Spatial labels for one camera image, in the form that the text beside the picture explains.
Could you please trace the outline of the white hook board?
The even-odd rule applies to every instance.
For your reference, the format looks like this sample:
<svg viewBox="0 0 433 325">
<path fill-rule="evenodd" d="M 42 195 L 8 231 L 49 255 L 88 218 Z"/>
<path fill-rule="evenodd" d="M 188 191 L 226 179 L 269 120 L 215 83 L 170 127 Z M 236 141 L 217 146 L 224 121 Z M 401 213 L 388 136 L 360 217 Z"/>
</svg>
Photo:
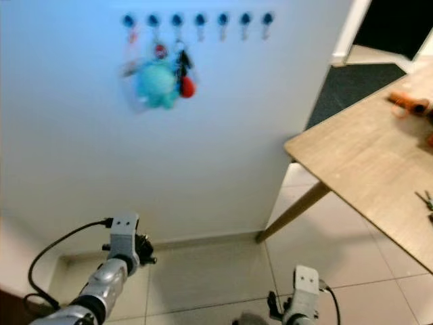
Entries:
<svg viewBox="0 0 433 325">
<path fill-rule="evenodd" d="M 306 127 L 354 2 L 3 0 L 2 288 L 27 292 L 46 242 L 119 213 L 139 213 L 156 242 L 263 229 L 290 163 L 283 143 Z M 160 15 L 160 39 L 176 50 L 177 12 L 197 91 L 135 114 L 121 90 L 122 18 L 137 19 L 146 61 L 148 15 Z M 230 13 L 225 41 L 221 12 Z M 265 12 L 275 13 L 269 40 Z"/>
</svg>

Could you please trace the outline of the blue knob metal hook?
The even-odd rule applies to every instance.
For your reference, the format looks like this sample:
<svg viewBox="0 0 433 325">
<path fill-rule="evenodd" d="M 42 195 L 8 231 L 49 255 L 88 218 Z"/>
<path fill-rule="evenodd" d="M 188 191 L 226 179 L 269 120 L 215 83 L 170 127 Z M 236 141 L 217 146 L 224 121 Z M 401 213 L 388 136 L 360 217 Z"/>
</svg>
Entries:
<svg viewBox="0 0 433 325">
<path fill-rule="evenodd" d="M 155 43 L 160 43 L 160 26 L 161 26 L 161 18 L 158 13 L 151 13 L 147 17 L 147 25 L 152 32 L 152 40 Z"/>
<path fill-rule="evenodd" d="M 205 40 L 207 21 L 208 18 L 205 12 L 199 12 L 197 16 L 195 16 L 194 24 L 197 31 L 198 43 Z"/>
<path fill-rule="evenodd" d="M 138 22 L 133 14 L 126 14 L 122 18 L 122 24 L 127 30 L 127 43 L 133 45 L 138 41 Z"/>
<path fill-rule="evenodd" d="M 171 28 L 173 28 L 176 43 L 183 41 L 183 25 L 185 24 L 185 16 L 181 12 L 177 12 L 171 16 Z"/>
<path fill-rule="evenodd" d="M 252 12 L 244 12 L 241 14 L 240 26 L 241 26 L 241 38 L 243 41 L 247 41 L 250 37 L 250 25 L 253 22 Z"/>
<path fill-rule="evenodd" d="M 228 27 L 230 25 L 230 13 L 221 12 L 217 16 L 217 24 L 219 24 L 219 40 L 225 41 L 228 35 Z"/>
<path fill-rule="evenodd" d="M 269 10 L 269 12 L 265 12 L 262 17 L 262 40 L 269 40 L 270 37 L 270 28 L 275 21 L 275 13 L 273 10 Z"/>
</svg>

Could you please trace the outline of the wooden table leg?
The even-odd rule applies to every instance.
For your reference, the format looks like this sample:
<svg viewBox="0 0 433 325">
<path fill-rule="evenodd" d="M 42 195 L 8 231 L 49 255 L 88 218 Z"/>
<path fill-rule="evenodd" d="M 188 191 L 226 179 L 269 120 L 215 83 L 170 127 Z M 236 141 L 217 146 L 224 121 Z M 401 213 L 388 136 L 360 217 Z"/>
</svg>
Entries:
<svg viewBox="0 0 433 325">
<path fill-rule="evenodd" d="M 278 230 L 281 230 L 288 223 L 291 223 L 293 220 L 297 219 L 301 213 L 305 213 L 310 207 L 312 207 L 315 203 L 325 197 L 328 193 L 330 193 L 332 189 L 328 187 L 325 183 L 319 181 L 315 183 L 308 191 L 306 191 L 294 204 L 290 205 L 281 216 L 278 217 L 273 223 L 270 223 L 268 227 L 259 232 L 256 236 L 256 242 L 264 242 L 269 236 L 272 236 Z"/>
</svg>

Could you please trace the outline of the dark blue carpet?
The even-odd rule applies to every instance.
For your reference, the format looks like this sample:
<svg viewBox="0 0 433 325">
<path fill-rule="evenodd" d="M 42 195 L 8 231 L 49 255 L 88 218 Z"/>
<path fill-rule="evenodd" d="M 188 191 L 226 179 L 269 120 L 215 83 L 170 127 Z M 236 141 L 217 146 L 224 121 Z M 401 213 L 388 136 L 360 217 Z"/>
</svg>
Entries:
<svg viewBox="0 0 433 325">
<path fill-rule="evenodd" d="M 306 129 L 318 125 L 405 75 L 406 72 L 396 63 L 362 63 L 329 68 Z"/>
</svg>

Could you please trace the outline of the brown tube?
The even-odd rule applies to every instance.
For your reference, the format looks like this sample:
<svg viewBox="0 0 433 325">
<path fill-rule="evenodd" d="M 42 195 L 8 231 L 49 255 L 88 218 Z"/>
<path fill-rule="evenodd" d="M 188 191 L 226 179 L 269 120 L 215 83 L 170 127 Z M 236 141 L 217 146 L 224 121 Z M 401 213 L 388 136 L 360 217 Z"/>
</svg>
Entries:
<svg viewBox="0 0 433 325">
<path fill-rule="evenodd" d="M 394 105 L 392 112 L 398 118 L 405 118 L 409 115 L 425 117 L 430 112 L 433 112 L 430 100 L 413 97 L 408 95 L 408 93 L 393 91 L 387 96 L 387 100 Z"/>
</svg>

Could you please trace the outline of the teal plush keychain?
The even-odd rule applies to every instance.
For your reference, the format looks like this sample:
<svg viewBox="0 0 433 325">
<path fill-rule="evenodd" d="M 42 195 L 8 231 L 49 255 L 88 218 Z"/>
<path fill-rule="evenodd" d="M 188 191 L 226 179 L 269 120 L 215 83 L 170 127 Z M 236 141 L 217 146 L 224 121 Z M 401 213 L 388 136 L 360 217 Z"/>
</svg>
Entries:
<svg viewBox="0 0 433 325">
<path fill-rule="evenodd" d="M 148 108 L 173 109 L 179 90 L 173 65 L 166 60 L 152 60 L 139 66 L 136 74 L 136 99 Z"/>
</svg>

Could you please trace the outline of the black and red keychain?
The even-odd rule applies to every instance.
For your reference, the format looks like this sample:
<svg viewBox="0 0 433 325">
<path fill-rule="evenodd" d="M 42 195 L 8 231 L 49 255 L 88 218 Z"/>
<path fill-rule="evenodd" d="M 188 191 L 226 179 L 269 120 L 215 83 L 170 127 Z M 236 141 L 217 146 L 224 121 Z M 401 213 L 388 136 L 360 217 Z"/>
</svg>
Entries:
<svg viewBox="0 0 433 325">
<path fill-rule="evenodd" d="M 197 86 L 191 76 L 194 63 L 182 40 L 176 41 L 177 56 L 175 58 L 175 78 L 177 93 L 181 98 L 191 98 L 197 91 Z"/>
</svg>

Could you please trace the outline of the clear card holder keychain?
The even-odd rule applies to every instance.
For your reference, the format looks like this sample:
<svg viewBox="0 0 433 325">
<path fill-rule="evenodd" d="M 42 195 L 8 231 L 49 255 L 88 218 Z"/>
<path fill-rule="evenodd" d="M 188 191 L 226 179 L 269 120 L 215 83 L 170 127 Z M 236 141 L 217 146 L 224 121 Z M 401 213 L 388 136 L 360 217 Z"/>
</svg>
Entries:
<svg viewBox="0 0 433 325">
<path fill-rule="evenodd" d="M 123 97 L 130 111 L 135 112 L 135 114 L 139 114 L 142 109 L 142 104 L 138 97 L 136 77 L 140 65 L 138 47 L 140 34 L 140 27 L 138 25 L 128 28 L 120 69 L 120 82 Z"/>
</svg>

